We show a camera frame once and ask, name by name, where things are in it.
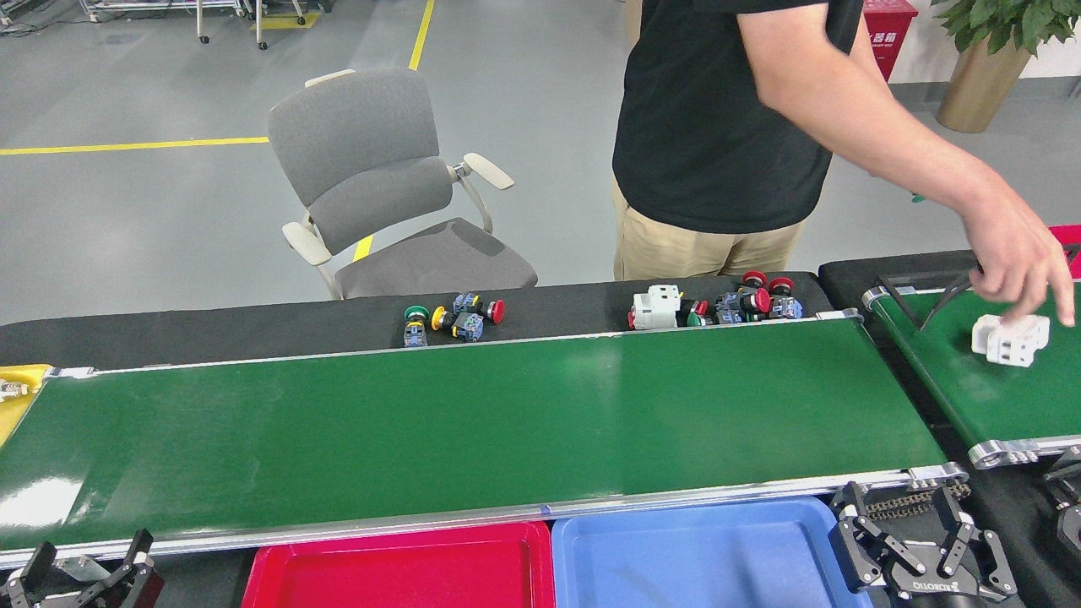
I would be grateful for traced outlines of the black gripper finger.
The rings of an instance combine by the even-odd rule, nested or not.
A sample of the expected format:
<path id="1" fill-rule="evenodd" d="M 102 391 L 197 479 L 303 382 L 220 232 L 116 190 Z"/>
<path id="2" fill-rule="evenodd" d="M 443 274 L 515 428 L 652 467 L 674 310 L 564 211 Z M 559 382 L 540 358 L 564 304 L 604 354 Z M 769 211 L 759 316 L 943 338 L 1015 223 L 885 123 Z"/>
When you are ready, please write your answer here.
<path id="1" fill-rule="evenodd" d="M 910 574 L 927 573 L 926 565 L 912 551 L 869 519 L 864 495 L 860 484 L 850 481 L 838 489 L 830 502 L 838 523 L 829 539 L 849 591 L 858 593 L 869 589 L 892 572 L 893 563 L 899 563 Z"/>
<path id="2" fill-rule="evenodd" d="M 946 487 L 934 490 L 931 500 L 947 532 L 940 558 L 929 569 L 938 589 L 955 595 L 1015 596 L 1017 584 L 1000 536 L 978 528 Z"/>
<path id="3" fill-rule="evenodd" d="M 139 529 L 121 566 L 84 592 L 85 607 L 155 607 L 165 580 L 155 570 L 149 550 L 154 538 Z"/>
<path id="4" fill-rule="evenodd" d="M 3 607 L 59 607 L 43 592 L 55 557 L 57 548 L 51 542 L 42 542 L 21 573 L 13 573 L 3 586 Z"/>

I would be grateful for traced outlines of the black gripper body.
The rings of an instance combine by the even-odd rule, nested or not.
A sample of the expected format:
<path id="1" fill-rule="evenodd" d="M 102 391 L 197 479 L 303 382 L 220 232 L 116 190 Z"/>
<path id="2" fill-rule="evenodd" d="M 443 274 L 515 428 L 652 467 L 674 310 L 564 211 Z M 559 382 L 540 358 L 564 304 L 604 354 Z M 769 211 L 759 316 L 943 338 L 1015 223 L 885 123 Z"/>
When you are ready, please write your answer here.
<path id="1" fill-rule="evenodd" d="M 1019 592 L 1009 576 L 980 576 L 966 568 L 958 568 L 953 576 L 933 569 L 912 573 L 906 568 L 888 568 L 883 577 L 893 607 L 992 607 Z"/>

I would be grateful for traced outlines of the person's left hand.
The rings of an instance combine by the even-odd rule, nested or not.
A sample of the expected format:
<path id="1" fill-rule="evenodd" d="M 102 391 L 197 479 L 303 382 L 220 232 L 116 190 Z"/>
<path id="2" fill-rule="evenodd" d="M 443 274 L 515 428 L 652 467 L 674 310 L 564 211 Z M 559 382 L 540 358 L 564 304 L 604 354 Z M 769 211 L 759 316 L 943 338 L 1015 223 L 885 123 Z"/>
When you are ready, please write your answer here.
<path id="1" fill-rule="evenodd" d="M 1073 327 L 1073 280 L 1060 242 L 1007 184 L 969 196 L 956 212 L 980 270 L 970 273 L 978 296 L 1007 303 L 1004 323 L 1035 314 L 1051 294 L 1059 323 Z"/>

